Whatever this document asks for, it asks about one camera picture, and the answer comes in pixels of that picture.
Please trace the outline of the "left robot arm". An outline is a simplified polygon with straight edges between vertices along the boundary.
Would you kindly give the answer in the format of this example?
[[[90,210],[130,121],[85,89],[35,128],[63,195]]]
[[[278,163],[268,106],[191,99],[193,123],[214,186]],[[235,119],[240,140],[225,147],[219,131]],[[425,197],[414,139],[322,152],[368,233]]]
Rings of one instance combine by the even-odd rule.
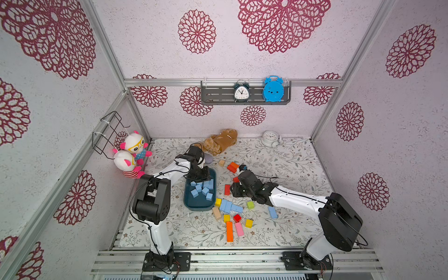
[[[170,210],[171,186],[182,177],[195,183],[210,180],[209,167],[204,163],[204,151],[196,142],[163,170],[141,177],[142,184],[132,196],[128,210],[133,219],[146,226],[150,237],[149,261],[167,267],[173,265],[175,253],[165,221]]]

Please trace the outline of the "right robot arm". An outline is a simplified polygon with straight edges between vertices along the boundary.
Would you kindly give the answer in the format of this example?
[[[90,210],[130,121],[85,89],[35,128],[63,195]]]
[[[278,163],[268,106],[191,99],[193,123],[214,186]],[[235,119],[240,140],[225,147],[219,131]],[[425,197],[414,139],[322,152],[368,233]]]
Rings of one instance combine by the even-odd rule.
[[[263,183],[252,171],[244,170],[238,182],[231,186],[234,197],[248,197],[259,204],[293,210],[317,219],[322,232],[311,238],[301,252],[307,261],[322,261],[336,252],[351,252],[360,229],[362,218],[335,192],[329,196],[313,196],[287,189],[277,183]]]

